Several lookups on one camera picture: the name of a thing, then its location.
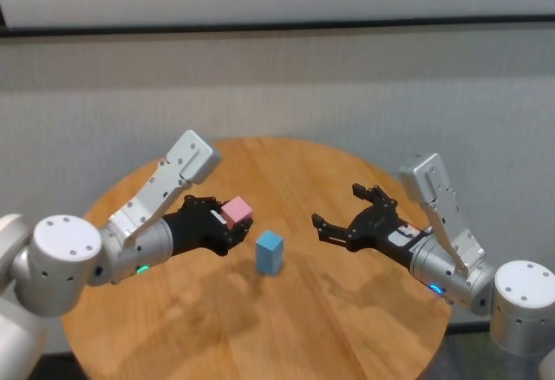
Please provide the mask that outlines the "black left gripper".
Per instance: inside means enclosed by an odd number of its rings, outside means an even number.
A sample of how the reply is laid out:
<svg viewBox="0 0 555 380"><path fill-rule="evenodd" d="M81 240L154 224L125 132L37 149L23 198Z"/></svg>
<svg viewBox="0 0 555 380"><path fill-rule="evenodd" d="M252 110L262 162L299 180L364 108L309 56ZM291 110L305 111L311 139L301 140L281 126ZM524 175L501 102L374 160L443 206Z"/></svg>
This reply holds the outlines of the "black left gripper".
<svg viewBox="0 0 555 380"><path fill-rule="evenodd" d="M227 231L227 227L212 212L220 212L223 202L215 197L188 194L182 208L163 216L172 235L172 255L177 256L204 248L219 256L241 244L254 222L246 218Z"/></svg>

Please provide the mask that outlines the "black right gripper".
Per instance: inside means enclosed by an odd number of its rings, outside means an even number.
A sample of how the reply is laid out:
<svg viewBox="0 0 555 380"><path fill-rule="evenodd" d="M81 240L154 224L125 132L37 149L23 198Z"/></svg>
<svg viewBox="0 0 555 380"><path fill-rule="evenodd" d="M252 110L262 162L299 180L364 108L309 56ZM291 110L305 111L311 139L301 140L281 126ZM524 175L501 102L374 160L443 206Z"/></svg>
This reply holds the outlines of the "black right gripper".
<svg viewBox="0 0 555 380"><path fill-rule="evenodd" d="M313 213L312 225L317 229L320 241L346 246L349 252L374 249L394 262L410 267L414 252L412 248L428 234L400 219L397 201L390 198L379 186L352 185L352 193L371 206L357 214L347 228L330 224L322 216Z"/></svg>

